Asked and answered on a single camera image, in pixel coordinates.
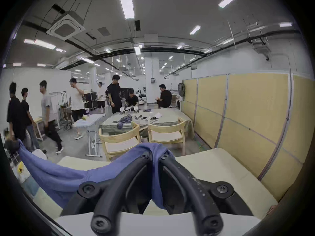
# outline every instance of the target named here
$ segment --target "white sneaker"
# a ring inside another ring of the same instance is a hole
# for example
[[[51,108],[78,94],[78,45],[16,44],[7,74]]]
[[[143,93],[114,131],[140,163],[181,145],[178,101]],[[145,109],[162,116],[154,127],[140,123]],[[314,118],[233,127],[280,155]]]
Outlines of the white sneaker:
[[[82,138],[82,137],[83,137],[83,135],[78,135],[78,136],[76,136],[74,139],[79,140],[79,139]]]
[[[63,147],[61,147],[61,149],[59,151],[56,151],[56,153],[59,155],[61,153],[61,151],[63,151]]]

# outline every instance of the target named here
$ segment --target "black shorts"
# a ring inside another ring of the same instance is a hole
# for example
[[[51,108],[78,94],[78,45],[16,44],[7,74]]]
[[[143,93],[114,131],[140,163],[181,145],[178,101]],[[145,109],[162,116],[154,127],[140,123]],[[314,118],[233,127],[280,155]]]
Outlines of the black shorts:
[[[72,118],[74,121],[77,121],[82,118],[82,116],[85,114],[85,109],[79,109],[79,110],[72,110]]]
[[[97,107],[98,107],[98,108],[101,108],[101,107],[102,107],[102,108],[105,108],[105,101],[98,101],[98,102],[97,102]]]

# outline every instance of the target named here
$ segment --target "man in white t-shirt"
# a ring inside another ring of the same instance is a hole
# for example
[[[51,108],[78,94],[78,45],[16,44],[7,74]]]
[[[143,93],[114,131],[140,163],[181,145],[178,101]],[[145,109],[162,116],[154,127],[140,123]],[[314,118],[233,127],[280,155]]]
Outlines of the man in white t-shirt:
[[[106,100],[106,88],[102,87],[103,83],[99,82],[99,91],[97,93],[97,107],[101,108],[102,113],[105,114],[105,100]]]
[[[72,117],[74,121],[77,121],[82,118],[85,114],[84,103],[82,100],[82,96],[84,95],[84,91],[77,87],[77,79],[72,78],[70,80],[70,98],[69,98],[69,107],[71,106]],[[77,128],[77,136],[74,138],[76,140],[82,138],[83,135],[80,133],[80,128]]]

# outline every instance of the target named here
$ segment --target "man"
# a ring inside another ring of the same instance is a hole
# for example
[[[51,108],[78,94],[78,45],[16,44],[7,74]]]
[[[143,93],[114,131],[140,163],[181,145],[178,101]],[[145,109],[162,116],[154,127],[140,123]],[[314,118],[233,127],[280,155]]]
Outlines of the man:
[[[82,96],[84,95],[84,91],[77,87],[77,79],[72,78],[70,81],[70,87],[72,87],[70,91],[69,98],[69,106],[71,106],[72,117],[74,121],[77,121],[82,118],[85,114],[84,103],[82,100]],[[82,138],[83,135],[80,133],[80,128],[77,128],[77,136],[74,138],[76,140]]]
[[[42,120],[44,121],[44,131],[45,135],[57,143],[57,154],[63,151],[61,145],[61,139],[55,128],[55,115],[53,114],[53,108],[51,105],[51,97],[47,93],[47,82],[42,81],[39,84],[39,91],[42,93]]]
[[[16,83],[12,82],[9,87],[10,98],[8,105],[7,122],[9,123],[9,136],[11,140],[20,139],[25,141],[26,124],[23,118],[23,111],[21,102],[15,96]]]
[[[120,92],[120,86],[119,86],[119,81],[120,77],[117,74],[113,75],[112,78],[112,83],[107,87],[108,90],[108,97],[109,97],[109,101],[110,104],[112,106],[112,112],[113,114],[116,112],[120,112],[120,108],[121,108],[121,99],[119,96],[119,92]]]
[[[34,128],[37,127],[36,122],[34,122],[31,114],[30,114],[30,108],[28,106],[28,103],[26,102],[26,97],[28,96],[28,89],[23,88],[22,89],[22,97],[23,100],[21,101],[22,109],[24,112],[24,119],[26,124],[26,130],[28,131],[30,137],[31,137],[31,149],[33,150],[34,147],[36,149],[39,149],[39,144],[34,132]]]
[[[103,83],[99,82],[99,91],[97,94],[97,107],[101,108],[101,111],[103,114],[105,114],[105,100],[106,100],[106,89],[105,87],[102,87]]]
[[[172,103],[172,94],[169,90],[166,90],[166,86],[164,84],[159,85],[161,90],[161,96],[156,97],[156,101],[159,105],[159,108],[168,108]]]
[[[128,96],[126,98],[126,104],[128,107],[130,106],[139,106],[139,99],[136,95],[134,95],[134,90],[131,88],[128,90]]]

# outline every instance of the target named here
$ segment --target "man in gray t-shirt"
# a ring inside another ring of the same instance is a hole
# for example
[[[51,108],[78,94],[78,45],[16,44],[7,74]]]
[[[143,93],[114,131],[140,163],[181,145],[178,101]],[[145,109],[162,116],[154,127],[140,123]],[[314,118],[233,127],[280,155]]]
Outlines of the man in gray t-shirt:
[[[61,139],[58,135],[56,128],[55,128],[55,116],[53,114],[53,109],[51,105],[51,97],[47,93],[47,82],[42,81],[39,84],[39,90],[43,94],[42,100],[41,100],[41,106],[42,106],[42,120],[44,122],[44,130],[45,135],[48,136],[50,139],[54,140],[57,143],[57,154],[60,154],[63,150],[63,147],[61,146]]]

